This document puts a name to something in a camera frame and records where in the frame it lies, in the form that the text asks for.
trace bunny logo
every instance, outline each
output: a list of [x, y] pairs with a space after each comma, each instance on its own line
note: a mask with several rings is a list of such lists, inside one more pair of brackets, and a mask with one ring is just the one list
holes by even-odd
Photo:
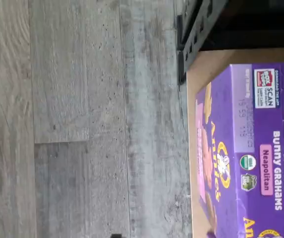
[[218, 171], [220, 174], [222, 185], [225, 188], [229, 188], [230, 186], [230, 159], [227, 154], [226, 145], [223, 142], [220, 142], [218, 145], [217, 161], [218, 161]]
[[275, 230], [265, 230], [259, 234], [258, 238], [283, 238], [283, 237]]

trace bunny grahams box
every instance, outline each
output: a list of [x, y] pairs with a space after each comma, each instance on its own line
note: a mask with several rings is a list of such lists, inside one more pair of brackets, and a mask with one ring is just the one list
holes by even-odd
[[284, 63], [231, 64], [196, 97], [200, 203], [217, 238], [284, 238]]

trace brown cardboard edge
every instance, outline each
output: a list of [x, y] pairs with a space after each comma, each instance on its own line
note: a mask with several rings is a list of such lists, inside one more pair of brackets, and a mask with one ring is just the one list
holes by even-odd
[[205, 238], [210, 225], [199, 204], [195, 102], [199, 90], [231, 63], [284, 62], [284, 48], [200, 52], [187, 72], [188, 137], [193, 238]]

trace usda organic seal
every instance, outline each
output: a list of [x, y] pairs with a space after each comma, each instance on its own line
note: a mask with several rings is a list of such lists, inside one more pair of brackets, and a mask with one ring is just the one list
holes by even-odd
[[240, 165], [244, 170], [252, 170], [256, 166], [256, 159], [252, 155], [243, 155], [240, 159]]

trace wooden floor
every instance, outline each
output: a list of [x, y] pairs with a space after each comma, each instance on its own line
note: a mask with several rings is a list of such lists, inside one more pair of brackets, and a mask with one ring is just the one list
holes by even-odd
[[0, 0], [0, 238], [191, 237], [178, 1]]

